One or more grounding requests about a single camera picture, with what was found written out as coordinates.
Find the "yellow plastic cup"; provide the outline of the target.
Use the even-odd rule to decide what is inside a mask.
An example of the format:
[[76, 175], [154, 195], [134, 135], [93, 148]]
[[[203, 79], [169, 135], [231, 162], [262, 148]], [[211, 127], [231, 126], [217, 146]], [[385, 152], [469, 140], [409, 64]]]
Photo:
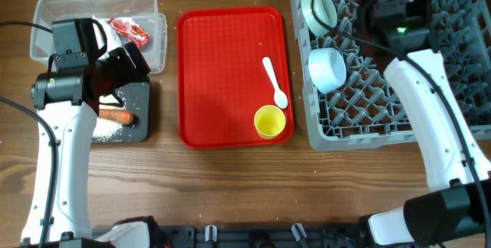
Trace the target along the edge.
[[259, 108], [254, 116], [254, 126], [257, 134], [266, 140], [280, 135], [286, 126], [286, 117], [283, 110], [274, 105], [265, 105]]

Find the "white plastic spoon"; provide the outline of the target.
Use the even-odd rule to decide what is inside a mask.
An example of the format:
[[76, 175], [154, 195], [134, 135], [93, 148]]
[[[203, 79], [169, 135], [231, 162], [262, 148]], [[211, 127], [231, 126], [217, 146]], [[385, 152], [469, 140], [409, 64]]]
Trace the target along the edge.
[[276, 106], [280, 107], [281, 109], [286, 109], [288, 107], [288, 98], [285, 92], [283, 92], [279, 87], [271, 59], [269, 57], [264, 57], [262, 59], [262, 64], [272, 83], [274, 89], [274, 102]]

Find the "red snack wrapper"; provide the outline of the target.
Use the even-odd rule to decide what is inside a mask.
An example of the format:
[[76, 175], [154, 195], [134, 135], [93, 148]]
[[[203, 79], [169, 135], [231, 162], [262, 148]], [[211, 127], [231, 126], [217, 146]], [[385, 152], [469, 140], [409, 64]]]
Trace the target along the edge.
[[150, 40], [150, 34], [144, 31], [132, 18], [111, 18], [107, 21], [115, 32], [142, 48]]

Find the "light green bowl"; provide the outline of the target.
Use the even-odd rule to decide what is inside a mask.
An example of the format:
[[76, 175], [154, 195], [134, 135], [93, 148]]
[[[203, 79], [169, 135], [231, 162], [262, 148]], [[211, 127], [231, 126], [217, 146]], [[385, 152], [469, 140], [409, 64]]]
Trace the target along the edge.
[[336, 27], [338, 17], [332, 0], [301, 0], [301, 7], [308, 29], [316, 37], [326, 35], [328, 29], [321, 25], [315, 17], [328, 27]]

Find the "red serving tray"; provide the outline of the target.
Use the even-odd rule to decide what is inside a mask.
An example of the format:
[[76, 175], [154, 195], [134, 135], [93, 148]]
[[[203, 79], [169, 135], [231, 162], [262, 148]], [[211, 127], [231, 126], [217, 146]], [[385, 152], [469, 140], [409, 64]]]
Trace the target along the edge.
[[286, 127], [270, 141], [254, 126], [256, 111], [274, 104], [274, 88], [262, 59], [268, 57], [279, 87], [291, 93], [283, 18], [271, 6], [191, 10], [177, 25], [178, 128], [192, 149], [280, 144], [293, 134], [293, 107]]

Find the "light blue bowl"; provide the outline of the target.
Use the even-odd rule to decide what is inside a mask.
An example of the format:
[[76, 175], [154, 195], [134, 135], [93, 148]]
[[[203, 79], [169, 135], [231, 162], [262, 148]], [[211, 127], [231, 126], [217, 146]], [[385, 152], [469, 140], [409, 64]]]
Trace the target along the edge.
[[308, 71], [313, 85], [322, 94], [340, 88], [347, 78], [344, 58], [334, 48], [319, 48], [308, 56]]

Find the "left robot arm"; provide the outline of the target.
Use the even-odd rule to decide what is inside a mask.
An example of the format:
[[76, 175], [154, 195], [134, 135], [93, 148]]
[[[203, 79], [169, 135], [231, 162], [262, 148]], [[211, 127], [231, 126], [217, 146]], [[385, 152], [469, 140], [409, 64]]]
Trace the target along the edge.
[[99, 114], [99, 98], [150, 72], [133, 43], [110, 51], [77, 51], [53, 55], [56, 71], [40, 74], [32, 88], [39, 123], [35, 190], [21, 242], [44, 246], [64, 235], [92, 234], [87, 203], [91, 140]]

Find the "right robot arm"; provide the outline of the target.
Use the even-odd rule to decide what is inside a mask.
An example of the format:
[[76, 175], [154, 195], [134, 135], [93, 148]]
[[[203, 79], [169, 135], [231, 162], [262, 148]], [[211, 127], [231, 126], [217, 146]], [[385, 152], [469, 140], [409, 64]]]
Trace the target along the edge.
[[484, 233], [490, 245], [490, 161], [476, 144], [456, 102], [443, 56], [422, 18], [360, 18], [357, 35], [370, 57], [388, 61], [384, 77], [410, 121], [430, 193], [368, 217], [379, 246], [442, 245]]

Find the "black waste tray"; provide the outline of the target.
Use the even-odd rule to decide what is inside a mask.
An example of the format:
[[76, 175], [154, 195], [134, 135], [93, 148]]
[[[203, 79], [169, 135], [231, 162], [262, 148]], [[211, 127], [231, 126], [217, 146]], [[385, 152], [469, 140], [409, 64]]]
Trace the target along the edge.
[[113, 136], [106, 143], [136, 143], [145, 141], [149, 131], [150, 116], [150, 79], [145, 77], [143, 80], [129, 83], [113, 91], [112, 95], [123, 102], [125, 110], [133, 114], [133, 123], [123, 125], [123, 129], [118, 137]]

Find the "orange carrot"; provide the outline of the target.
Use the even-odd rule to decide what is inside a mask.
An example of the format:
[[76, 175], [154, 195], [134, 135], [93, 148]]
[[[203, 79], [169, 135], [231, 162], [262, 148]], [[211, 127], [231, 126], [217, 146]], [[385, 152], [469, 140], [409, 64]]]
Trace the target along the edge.
[[128, 110], [100, 109], [99, 118], [109, 120], [122, 125], [133, 123], [133, 114]]

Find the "grey dishwasher rack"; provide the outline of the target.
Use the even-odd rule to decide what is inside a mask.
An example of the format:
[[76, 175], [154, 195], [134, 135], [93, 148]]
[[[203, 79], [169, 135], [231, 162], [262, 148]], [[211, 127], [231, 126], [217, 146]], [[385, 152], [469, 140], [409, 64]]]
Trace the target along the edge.
[[[301, 0], [290, 0], [303, 70], [303, 97], [311, 147], [318, 151], [378, 148], [416, 140], [397, 95], [354, 41], [313, 35]], [[477, 140], [490, 138], [490, 13], [486, 0], [432, 0], [437, 35], [450, 87]], [[344, 57], [343, 86], [322, 94], [313, 84], [308, 56], [336, 48]]]

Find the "white rice pile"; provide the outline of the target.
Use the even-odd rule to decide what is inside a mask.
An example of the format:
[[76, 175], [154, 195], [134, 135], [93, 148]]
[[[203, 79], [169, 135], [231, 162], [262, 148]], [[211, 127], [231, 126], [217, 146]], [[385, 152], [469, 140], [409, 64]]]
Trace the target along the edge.
[[97, 118], [96, 127], [91, 140], [93, 144], [109, 142], [113, 136], [118, 137], [123, 129], [121, 123], [106, 119], [105, 116], [107, 116], [107, 114], [105, 114], [104, 111], [122, 111], [126, 109], [124, 103], [119, 102], [112, 94], [101, 96], [99, 102], [101, 103], [99, 106], [99, 117]]

